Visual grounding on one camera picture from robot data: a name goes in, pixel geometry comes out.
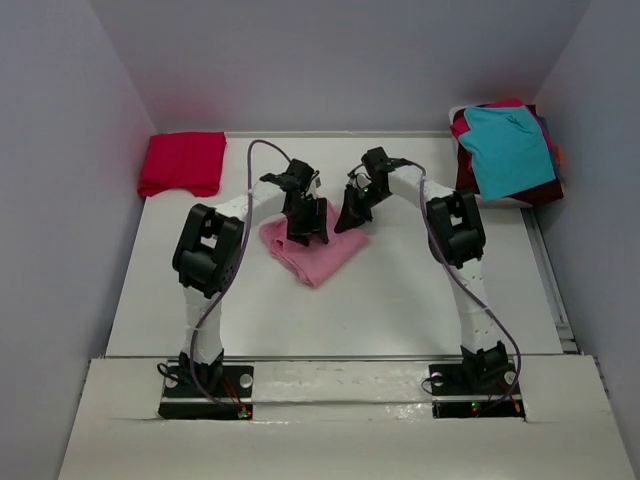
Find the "pink t shirt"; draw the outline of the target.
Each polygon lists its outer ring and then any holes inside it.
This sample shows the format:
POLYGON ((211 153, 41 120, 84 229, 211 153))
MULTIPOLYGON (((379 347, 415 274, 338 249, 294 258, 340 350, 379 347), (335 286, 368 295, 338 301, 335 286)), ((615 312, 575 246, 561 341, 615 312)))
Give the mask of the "pink t shirt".
POLYGON ((368 238, 360 230, 336 234, 334 227, 338 213, 328 203, 327 232, 329 242, 324 244, 317 237, 304 246, 286 238, 286 219, 265 223, 259 229, 259 238, 269 254, 289 270, 303 284, 320 287, 365 247, 368 238))

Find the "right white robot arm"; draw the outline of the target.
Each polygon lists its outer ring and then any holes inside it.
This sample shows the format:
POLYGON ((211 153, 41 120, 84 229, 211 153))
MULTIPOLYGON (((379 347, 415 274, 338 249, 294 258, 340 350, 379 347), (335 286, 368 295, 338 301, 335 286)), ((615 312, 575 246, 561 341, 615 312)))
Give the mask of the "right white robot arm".
POLYGON ((343 233, 372 220, 372 209, 398 196, 421 212, 429 249, 443 267, 452 288, 461 329, 462 361, 454 377, 441 385, 461 385, 473 394, 489 394, 504 385, 516 389, 521 352, 513 336, 488 306, 482 277, 486 235, 472 192, 454 190, 430 180, 426 169, 403 158, 392 158, 381 147, 368 150, 348 174, 343 206, 335 225, 343 233))

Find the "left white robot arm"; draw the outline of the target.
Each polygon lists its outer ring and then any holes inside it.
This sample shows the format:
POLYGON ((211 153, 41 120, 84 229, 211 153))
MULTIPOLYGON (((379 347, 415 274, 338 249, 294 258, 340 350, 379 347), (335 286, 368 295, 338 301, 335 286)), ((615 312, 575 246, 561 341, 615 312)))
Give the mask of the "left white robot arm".
POLYGON ((326 244, 328 202, 317 195, 319 185, 319 172, 293 159, 284 172, 263 175, 244 195, 190 209, 172 267, 187 303, 179 365, 198 394, 213 399, 223 377, 221 303, 239 271, 251 228, 282 214, 287 240, 303 247, 313 240, 326 244))

